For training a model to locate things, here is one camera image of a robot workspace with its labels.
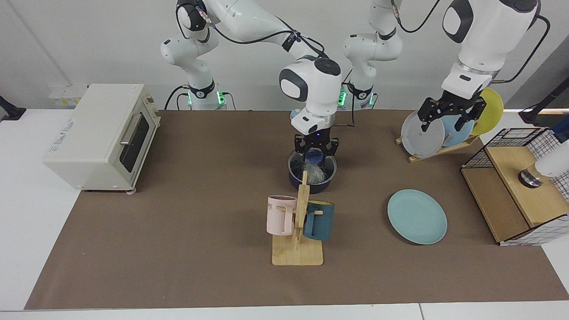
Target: wall socket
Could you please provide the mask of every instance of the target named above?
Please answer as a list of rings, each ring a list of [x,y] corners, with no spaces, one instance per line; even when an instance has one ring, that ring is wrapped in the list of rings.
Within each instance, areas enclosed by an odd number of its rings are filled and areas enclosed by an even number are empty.
[[[87,85],[72,85],[70,87],[50,87],[50,100],[53,106],[74,108],[87,91]]]

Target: toaster oven door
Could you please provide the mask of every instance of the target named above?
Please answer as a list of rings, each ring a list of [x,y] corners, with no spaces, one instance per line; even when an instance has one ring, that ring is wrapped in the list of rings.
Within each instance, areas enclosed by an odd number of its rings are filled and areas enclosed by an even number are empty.
[[[142,101],[139,100],[126,131],[119,141],[119,154],[114,164],[131,187],[134,187],[155,131],[154,121]]]

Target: brown paper mat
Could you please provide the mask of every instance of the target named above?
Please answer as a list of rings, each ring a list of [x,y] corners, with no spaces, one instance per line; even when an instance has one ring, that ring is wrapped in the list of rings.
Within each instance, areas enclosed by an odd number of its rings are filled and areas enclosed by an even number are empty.
[[[394,143],[408,114],[333,129],[339,171],[312,197],[336,204],[324,265],[277,267],[266,198],[296,194],[288,112],[164,112],[139,192],[81,193],[26,309],[567,300],[540,247],[494,243],[459,171],[481,144],[409,164]],[[445,210],[441,242],[391,227],[387,202],[406,188]]]

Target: white table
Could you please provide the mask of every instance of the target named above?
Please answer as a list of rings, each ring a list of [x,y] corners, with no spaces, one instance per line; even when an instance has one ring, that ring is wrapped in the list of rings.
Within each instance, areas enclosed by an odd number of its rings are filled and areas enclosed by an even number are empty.
[[[205,309],[21,311],[79,191],[41,163],[71,110],[28,110],[0,123],[0,320],[4,319],[569,319],[569,301]],[[528,126],[506,114],[499,128]],[[486,142],[495,133],[482,137]],[[544,247],[569,288],[569,237]]]

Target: mug handle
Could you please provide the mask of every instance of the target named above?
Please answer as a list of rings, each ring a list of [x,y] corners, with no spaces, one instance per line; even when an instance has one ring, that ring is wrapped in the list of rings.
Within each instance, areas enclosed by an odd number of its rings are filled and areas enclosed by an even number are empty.
[[[283,226],[283,230],[281,230],[281,232],[283,234],[288,233],[287,230],[292,229],[292,207],[291,206],[284,206],[286,208],[286,212],[284,213],[284,226]]]
[[[315,212],[309,212],[306,215],[306,221],[304,222],[304,230],[314,237],[314,215]]]

